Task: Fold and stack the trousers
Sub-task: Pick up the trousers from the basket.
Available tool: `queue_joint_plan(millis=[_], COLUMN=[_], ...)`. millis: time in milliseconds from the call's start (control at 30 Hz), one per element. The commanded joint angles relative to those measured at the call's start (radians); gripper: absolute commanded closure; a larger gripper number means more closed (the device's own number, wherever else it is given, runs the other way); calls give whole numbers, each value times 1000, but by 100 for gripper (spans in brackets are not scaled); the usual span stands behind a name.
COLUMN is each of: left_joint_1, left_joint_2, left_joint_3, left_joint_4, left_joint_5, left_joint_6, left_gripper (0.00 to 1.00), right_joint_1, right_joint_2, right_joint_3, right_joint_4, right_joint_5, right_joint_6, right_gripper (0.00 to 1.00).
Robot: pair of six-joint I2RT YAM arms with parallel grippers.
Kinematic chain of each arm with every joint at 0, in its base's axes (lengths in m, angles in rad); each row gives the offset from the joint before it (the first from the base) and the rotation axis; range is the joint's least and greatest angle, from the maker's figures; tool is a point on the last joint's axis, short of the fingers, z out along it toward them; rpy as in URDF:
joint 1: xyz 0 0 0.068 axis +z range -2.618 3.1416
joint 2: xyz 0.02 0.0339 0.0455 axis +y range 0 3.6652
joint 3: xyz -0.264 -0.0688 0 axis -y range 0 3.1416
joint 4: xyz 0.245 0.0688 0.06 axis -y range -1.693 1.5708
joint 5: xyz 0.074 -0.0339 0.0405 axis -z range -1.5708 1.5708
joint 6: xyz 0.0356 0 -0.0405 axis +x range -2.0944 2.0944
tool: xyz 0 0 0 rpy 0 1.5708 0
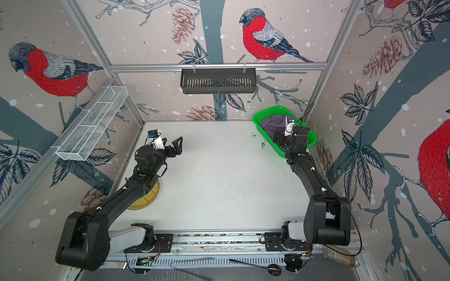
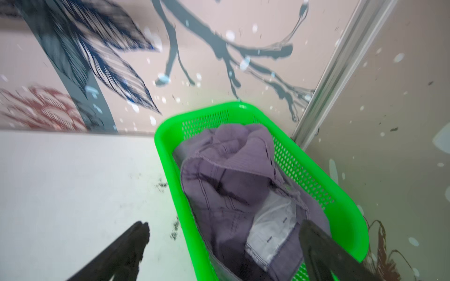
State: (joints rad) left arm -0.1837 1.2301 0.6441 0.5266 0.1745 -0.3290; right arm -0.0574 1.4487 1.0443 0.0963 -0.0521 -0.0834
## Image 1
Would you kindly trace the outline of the purple trousers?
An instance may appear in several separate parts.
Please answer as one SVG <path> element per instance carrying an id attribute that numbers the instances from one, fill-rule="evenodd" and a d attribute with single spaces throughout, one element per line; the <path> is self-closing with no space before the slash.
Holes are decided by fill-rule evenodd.
<path id="1" fill-rule="evenodd" d="M 277 138 L 280 132 L 285 130 L 285 118 L 288 115 L 272 115 L 259 122 L 264 132 L 277 144 Z"/>

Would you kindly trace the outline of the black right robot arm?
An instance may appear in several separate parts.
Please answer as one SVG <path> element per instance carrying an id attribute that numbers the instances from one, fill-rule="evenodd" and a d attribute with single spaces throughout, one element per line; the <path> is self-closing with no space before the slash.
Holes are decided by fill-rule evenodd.
<path id="1" fill-rule="evenodd" d="M 281 241 L 287 249 L 299 243 L 347 246 L 350 243 L 352 216 L 349 201 L 331 190 L 307 152 L 309 129 L 294 126 L 285 137 L 285 157 L 291 170 L 300 178 L 309 196 L 302 221 L 286 221 Z"/>

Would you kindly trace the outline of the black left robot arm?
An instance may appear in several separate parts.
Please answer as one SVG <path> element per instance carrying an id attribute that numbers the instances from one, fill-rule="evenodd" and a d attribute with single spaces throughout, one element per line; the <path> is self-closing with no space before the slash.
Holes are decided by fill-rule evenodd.
<path id="1" fill-rule="evenodd" d="M 135 153 L 137 165 L 122 188 L 97 207 L 68 216 L 57 247 L 56 263 L 89 271 L 103 265 L 112 254 L 110 226 L 130 205 L 154 188 L 161 177 L 159 170 L 167 166 L 167 158 L 182 154 L 182 137 L 169 146 L 164 138 L 162 144 L 161 149 L 151 144 L 140 147 Z"/>

